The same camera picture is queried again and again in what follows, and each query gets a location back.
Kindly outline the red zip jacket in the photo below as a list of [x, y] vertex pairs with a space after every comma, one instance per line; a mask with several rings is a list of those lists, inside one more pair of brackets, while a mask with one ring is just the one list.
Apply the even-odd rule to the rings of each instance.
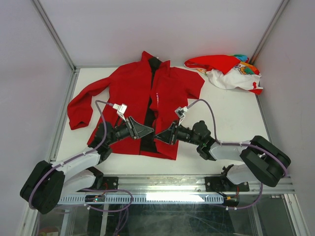
[[88, 126], [93, 114], [92, 98], [109, 89], [110, 103], [127, 105], [125, 116], [160, 133], [178, 119], [178, 107], [200, 97], [204, 83], [197, 72], [172, 67], [170, 61], [162, 62], [143, 52], [140, 61], [121, 65], [73, 98], [67, 107], [69, 126], [72, 130]]

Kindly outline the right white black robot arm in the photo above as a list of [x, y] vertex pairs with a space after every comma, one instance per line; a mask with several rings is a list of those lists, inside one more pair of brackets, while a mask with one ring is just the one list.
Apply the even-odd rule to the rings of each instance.
[[234, 191], [237, 185], [251, 181], [275, 187], [291, 164], [284, 152], [262, 136], [256, 135], [244, 143], [220, 143], [211, 136], [202, 120], [192, 128], [175, 121], [168, 129], [156, 134], [155, 139], [169, 145], [179, 141], [196, 145], [197, 153], [205, 160], [241, 161], [241, 165], [224, 167], [220, 176], [210, 180], [210, 186], [216, 192]]

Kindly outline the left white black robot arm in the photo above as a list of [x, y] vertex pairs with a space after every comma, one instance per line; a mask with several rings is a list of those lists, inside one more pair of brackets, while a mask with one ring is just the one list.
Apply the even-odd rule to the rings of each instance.
[[111, 145], [126, 138], [139, 140], [153, 132], [153, 128], [136, 122], [133, 117], [117, 127], [107, 121], [101, 123], [92, 142], [80, 153], [55, 164], [38, 162], [20, 190], [20, 197], [31, 208], [47, 214], [69, 194], [85, 188], [102, 190], [103, 173], [96, 166], [113, 152]]

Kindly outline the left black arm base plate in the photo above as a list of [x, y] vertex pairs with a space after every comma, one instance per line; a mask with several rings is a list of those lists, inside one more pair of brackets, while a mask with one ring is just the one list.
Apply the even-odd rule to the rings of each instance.
[[118, 189], [118, 185], [119, 177], [103, 176], [97, 177], [94, 184], [91, 187], [87, 187], [87, 189], [104, 192], [105, 190], [116, 190]]

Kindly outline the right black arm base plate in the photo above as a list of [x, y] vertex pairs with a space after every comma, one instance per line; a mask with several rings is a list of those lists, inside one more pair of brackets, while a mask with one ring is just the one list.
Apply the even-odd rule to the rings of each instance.
[[233, 184], [227, 178], [220, 176], [204, 177], [206, 192], [249, 192], [249, 184]]

